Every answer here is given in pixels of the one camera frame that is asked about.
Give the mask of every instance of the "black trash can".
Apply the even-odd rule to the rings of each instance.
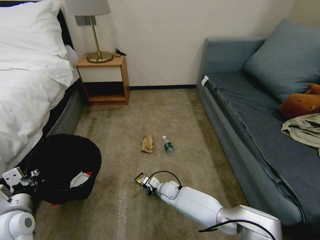
[[[43,138],[27,156],[25,174],[40,172],[35,197],[49,203],[63,204],[87,199],[101,167],[99,148],[87,138],[56,134]],[[70,188],[80,172],[90,172],[86,182]]]

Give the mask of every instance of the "white duvet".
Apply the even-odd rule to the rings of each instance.
[[[69,61],[58,56],[1,56],[0,174],[15,167],[40,140],[49,111],[77,79],[73,73]]]

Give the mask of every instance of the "sofa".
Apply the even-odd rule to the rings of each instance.
[[[196,90],[249,206],[319,232],[320,158],[281,132],[277,101],[245,72],[265,39],[207,38]],[[204,76],[209,79],[204,86]]]

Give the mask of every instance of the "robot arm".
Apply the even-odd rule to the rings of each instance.
[[[282,239],[281,223],[279,219],[247,206],[224,208],[220,203],[205,193],[190,187],[181,187],[174,181],[161,183],[153,177],[146,178],[143,183],[168,205],[173,206],[185,216],[191,218],[205,228],[229,220],[233,222],[218,227],[226,234],[242,234],[242,240],[269,240],[273,239],[264,229],[269,231],[276,240]]]
[[[26,193],[13,194],[14,187],[22,192],[36,182],[25,179],[19,168],[3,174],[10,190],[0,185],[0,240],[33,240],[35,220],[32,216],[32,197]]]
[[[30,213],[12,211],[0,216],[0,240],[33,240],[34,228]]]

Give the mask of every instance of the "stuffed toy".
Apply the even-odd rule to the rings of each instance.
[[[295,93],[285,100],[279,110],[287,118],[320,113],[320,85],[309,84],[310,88],[305,94]]]

